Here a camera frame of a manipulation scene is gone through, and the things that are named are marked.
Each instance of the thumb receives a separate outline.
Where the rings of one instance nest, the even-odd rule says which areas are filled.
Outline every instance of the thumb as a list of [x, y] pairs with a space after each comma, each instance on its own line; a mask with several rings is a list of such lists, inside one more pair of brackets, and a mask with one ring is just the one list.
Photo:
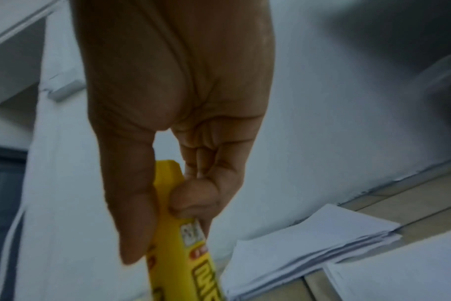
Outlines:
[[142, 131], [136, 139], [90, 120], [99, 144], [105, 200], [119, 234], [120, 257], [124, 264], [133, 264], [146, 253], [157, 224], [155, 133]]

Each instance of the yellow tube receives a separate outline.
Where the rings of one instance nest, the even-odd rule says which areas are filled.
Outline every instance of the yellow tube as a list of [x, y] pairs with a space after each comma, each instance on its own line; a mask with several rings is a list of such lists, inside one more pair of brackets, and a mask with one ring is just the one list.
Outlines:
[[158, 228], [146, 253], [155, 301], [222, 301], [216, 269], [195, 219], [177, 219], [168, 211], [169, 194], [184, 181], [175, 161], [157, 161]]

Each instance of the paper pile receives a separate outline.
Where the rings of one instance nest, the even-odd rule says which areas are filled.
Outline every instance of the paper pile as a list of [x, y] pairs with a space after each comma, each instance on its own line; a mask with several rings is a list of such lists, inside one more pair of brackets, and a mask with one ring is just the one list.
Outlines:
[[343, 301], [451, 301], [451, 231], [324, 270]]
[[238, 241], [221, 281], [229, 300], [246, 300], [323, 267], [400, 239], [398, 223], [326, 205], [304, 222]]

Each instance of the hand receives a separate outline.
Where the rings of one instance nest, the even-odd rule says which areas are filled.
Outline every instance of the hand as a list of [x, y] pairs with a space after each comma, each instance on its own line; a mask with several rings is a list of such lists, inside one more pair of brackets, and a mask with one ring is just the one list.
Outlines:
[[267, 0], [72, 0], [105, 199], [125, 264], [157, 223], [153, 140], [172, 129], [186, 181], [171, 212], [205, 233], [242, 186], [267, 109], [274, 35]]

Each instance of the white cable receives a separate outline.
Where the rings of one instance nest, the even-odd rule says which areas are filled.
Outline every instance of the white cable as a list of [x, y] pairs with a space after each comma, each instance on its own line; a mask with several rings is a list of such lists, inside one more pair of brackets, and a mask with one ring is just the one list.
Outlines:
[[21, 205], [17, 210], [16, 216], [12, 221], [11, 226], [9, 227], [9, 231], [7, 231], [6, 238], [4, 240], [4, 244], [2, 245], [1, 258], [0, 258], [0, 300], [2, 291], [4, 290], [4, 285], [6, 284], [6, 275], [7, 270], [9, 268], [9, 257], [11, 254], [12, 242], [14, 241], [14, 235], [16, 234], [16, 230], [21, 221], [22, 215], [27, 209], [26, 202], [21, 201]]

